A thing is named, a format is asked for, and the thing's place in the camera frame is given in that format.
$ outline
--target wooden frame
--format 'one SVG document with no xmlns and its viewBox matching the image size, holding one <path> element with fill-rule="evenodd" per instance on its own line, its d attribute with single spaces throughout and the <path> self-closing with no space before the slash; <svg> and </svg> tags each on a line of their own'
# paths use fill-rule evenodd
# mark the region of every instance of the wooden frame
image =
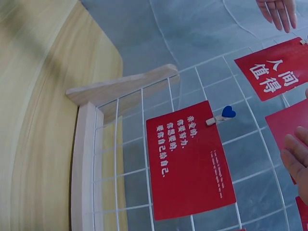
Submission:
<svg viewBox="0 0 308 231">
<path fill-rule="evenodd" d="M 107 107 L 107 110 L 104 110 L 104 112 L 97 110 L 97 108 L 158 82 L 155 84 L 155 87 L 148 92 L 148 94 L 153 94 L 166 87 L 170 82 L 178 82 L 180 80 L 178 74 L 177 68 L 174 65 L 168 64 L 145 74 L 123 77 L 119 80 L 96 83 L 66 91 L 67 97 L 79 106 L 71 180 L 72 231 L 94 230 L 92 163 L 94 153 L 94 131 L 96 129 L 95 118 L 96 121 L 100 121 L 99 123 L 103 123 L 103 121 L 112 122 L 115 118 L 115 115 L 109 113 L 110 111 L 114 111 L 112 107 Z M 159 82 L 160 80 L 171 77 L 173 77 L 171 81 Z M 133 94 L 133 97 L 125 101 L 124 109 L 118 111 L 117 116 L 120 117 L 126 110 L 134 107 L 140 97 L 138 93 Z"/>
</svg>

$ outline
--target heart-shaped clip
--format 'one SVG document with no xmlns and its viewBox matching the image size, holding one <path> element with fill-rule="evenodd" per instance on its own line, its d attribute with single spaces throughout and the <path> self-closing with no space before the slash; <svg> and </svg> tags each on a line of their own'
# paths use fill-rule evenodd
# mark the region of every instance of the heart-shaped clip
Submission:
<svg viewBox="0 0 308 231">
<path fill-rule="evenodd" d="M 226 117 L 226 118 L 234 118 L 236 116 L 236 112 L 233 111 L 231 106 L 226 106 L 223 110 L 222 110 L 222 117 Z"/>
<path fill-rule="evenodd" d="M 210 118 L 206 121 L 206 124 L 208 126 L 211 126 L 217 122 L 222 122 L 222 121 L 226 121 L 226 120 L 229 120 L 231 118 L 234 118 L 236 116 L 236 112 L 233 111 L 232 107 L 231 106 L 226 106 L 223 110 L 222 110 L 222 114 L 221 116 L 220 115 L 217 115 L 213 118 Z"/>
</svg>

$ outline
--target chinese characters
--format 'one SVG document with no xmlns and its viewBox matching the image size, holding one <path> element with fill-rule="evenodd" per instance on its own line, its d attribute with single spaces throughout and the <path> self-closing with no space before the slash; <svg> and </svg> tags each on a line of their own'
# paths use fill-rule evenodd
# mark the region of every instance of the chinese characters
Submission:
<svg viewBox="0 0 308 231">
<path fill-rule="evenodd" d="M 213 170 L 214 170 L 215 176 L 216 176 L 218 193 L 219 193 L 220 198 L 222 199 L 223 198 L 222 189 L 225 188 L 225 184 L 223 182 L 223 176 L 222 176 L 222 173 L 221 173 L 219 159 L 217 157 L 216 150 L 211 151 L 211 158 L 212 158 L 212 163 L 213 163 Z"/>
<path fill-rule="evenodd" d="M 283 64 L 283 60 L 266 62 L 274 64 L 273 70 L 276 72 L 278 71 L 278 66 Z M 270 75 L 270 69 L 266 68 L 265 64 L 255 64 L 254 67 L 250 68 L 250 71 L 257 80 L 259 80 L 261 77 L 264 77 L 264 80 L 262 80 L 259 85 L 265 87 L 263 90 L 265 93 L 274 93 L 276 90 L 281 89 L 282 84 L 279 83 L 280 79 L 283 79 L 283 86 L 285 87 L 298 82 L 298 78 L 295 76 L 293 71 L 287 71 L 286 73 L 278 74 L 278 76 L 269 77 L 268 75 Z"/>
<path fill-rule="evenodd" d="M 169 172 L 170 155 L 178 146 L 185 148 L 189 138 L 194 138 L 197 131 L 197 123 L 193 116 L 187 119 L 179 119 L 156 127 L 157 143 L 160 159 L 161 174 L 163 177 Z"/>
</svg>

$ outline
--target wooden clothespin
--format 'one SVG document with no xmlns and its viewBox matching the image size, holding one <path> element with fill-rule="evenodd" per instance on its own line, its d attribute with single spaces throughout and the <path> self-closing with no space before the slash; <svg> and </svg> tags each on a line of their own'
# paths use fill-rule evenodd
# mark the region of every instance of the wooden clothespin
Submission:
<svg viewBox="0 0 308 231">
<path fill-rule="evenodd" d="M 236 116 L 236 112 L 233 111 L 231 106 L 226 106 L 222 110 L 221 115 L 217 115 L 216 117 L 210 118 L 206 121 L 206 125 L 211 126 L 219 121 L 226 121 Z"/>
<path fill-rule="evenodd" d="M 308 39 L 303 39 L 303 40 L 300 41 L 300 43 L 302 45 L 308 44 Z"/>
</svg>

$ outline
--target finger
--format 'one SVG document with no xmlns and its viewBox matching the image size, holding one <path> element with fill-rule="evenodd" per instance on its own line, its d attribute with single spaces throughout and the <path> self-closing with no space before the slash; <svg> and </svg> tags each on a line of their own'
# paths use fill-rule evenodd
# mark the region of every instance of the finger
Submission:
<svg viewBox="0 0 308 231">
<path fill-rule="evenodd" d="M 265 17 L 266 20 L 268 20 L 270 23 L 272 23 L 273 19 L 271 18 L 271 15 L 268 11 L 268 8 L 267 8 L 265 2 L 257 0 L 257 5 L 260 8 L 261 13 L 263 14 L 263 17 Z"/>
<path fill-rule="evenodd" d="M 305 167 L 308 167 L 308 150 L 292 135 L 287 135 L 284 140 L 286 149 Z"/>
<path fill-rule="evenodd" d="M 285 7 L 284 7 L 284 3 L 282 2 L 282 0 L 279 0 L 275 4 L 276 4 L 277 11 L 279 13 L 279 17 L 281 19 L 283 28 L 284 28 L 286 33 L 289 33 L 290 32 L 290 24 L 289 24 L 289 18 L 288 18 L 287 12 L 286 12 Z"/>
<path fill-rule="evenodd" d="M 288 11 L 290 22 L 292 27 L 295 29 L 297 26 L 297 16 L 296 16 L 296 3 L 295 0 L 283 0 L 285 7 Z"/>
<path fill-rule="evenodd" d="M 285 168 L 298 184 L 301 181 L 301 176 L 305 167 L 295 159 L 295 157 L 288 151 L 283 149 L 281 151 L 281 160 Z"/>
<path fill-rule="evenodd" d="M 305 145 L 308 146 L 308 130 L 299 126 L 295 130 L 295 136 L 302 141 Z"/>
<path fill-rule="evenodd" d="M 282 30 L 282 25 L 280 23 L 280 19 L 279 19 L 278 13 L 277 13 L 275 2 L 267 2 L 266 4 L 268 6 L 269 13 L 271 14 L 271 17 L 273 19 L 273 22 L 274 22 L 276 28 L 278 30 Z"/>
</svg>

